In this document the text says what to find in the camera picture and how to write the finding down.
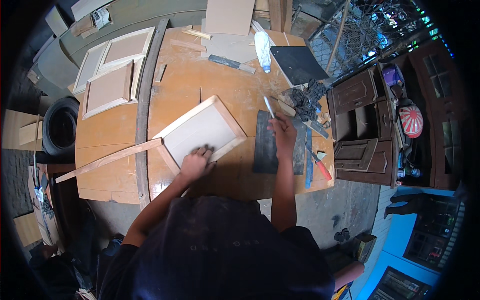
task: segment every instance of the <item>purple container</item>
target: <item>purple container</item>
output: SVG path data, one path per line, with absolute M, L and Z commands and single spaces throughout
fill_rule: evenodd
M 382 70 L 382 75 L 384 76 L 387 86 L 393 86 L 395 84 L 402 84 L 405 82 L 402 71 L 397 65 L 384 68 Z

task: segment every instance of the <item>cabinet drawer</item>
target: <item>cabinet drawer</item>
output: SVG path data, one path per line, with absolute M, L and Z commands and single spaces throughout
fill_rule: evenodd
M 392 139 L 392 112 L 388 101 L 377 102 L 378 140 Z
M 337 115 L 372 104 L 378 96 L 372 71 L 363 71 L 342 82 L 333 88 L 332 94 Z
M 342 180 L 390 185 L 393 171 L 392 142 L 378 142 L 372 161 L 366 172 L 336 171 L 336 178 Z

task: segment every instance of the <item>concrete floor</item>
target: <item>concrete floor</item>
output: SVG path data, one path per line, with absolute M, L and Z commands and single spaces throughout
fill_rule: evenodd
M 312 232 L 320 249 L 335 246 L 334 235 L 343 228 L 351 237 L 372 228 L 379 192 L 379 185 L 337 180 L 333 188 L 297 195 L 297 225 Z M 97 216 L 100 248 L 113 234 L 125 235 L 140 213 L 134 204 L 88 201 Z M 262 214 L 270 219 L 272 199 L 259 203 Z

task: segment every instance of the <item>red and white helmet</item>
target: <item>red and white helmet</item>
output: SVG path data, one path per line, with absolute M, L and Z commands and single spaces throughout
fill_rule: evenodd
M 423 129 L 423 116 L 420 109 L 411 105 L 400 108 L 399 114 L 405 135 L 412 139 L 419 137 Z

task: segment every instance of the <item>tire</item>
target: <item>tire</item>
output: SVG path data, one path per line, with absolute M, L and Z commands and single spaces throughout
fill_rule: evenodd
M 43 118 L 43 150 L 51 156 L 75 157 L 75 133 L 80 103 L 62 98 L 53 103 Z

